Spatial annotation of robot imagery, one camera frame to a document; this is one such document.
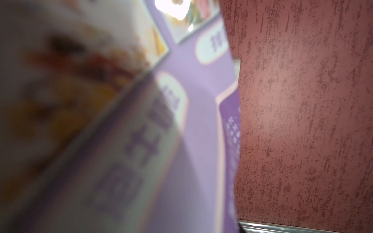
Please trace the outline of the purple oats bag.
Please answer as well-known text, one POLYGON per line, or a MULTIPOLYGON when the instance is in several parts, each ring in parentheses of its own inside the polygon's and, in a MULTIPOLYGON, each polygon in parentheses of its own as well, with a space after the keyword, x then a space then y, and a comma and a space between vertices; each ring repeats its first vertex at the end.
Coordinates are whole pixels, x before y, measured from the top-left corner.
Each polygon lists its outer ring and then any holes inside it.
POLYGON ((237 233, 219 1, 1 1, 1 232, 237 233))

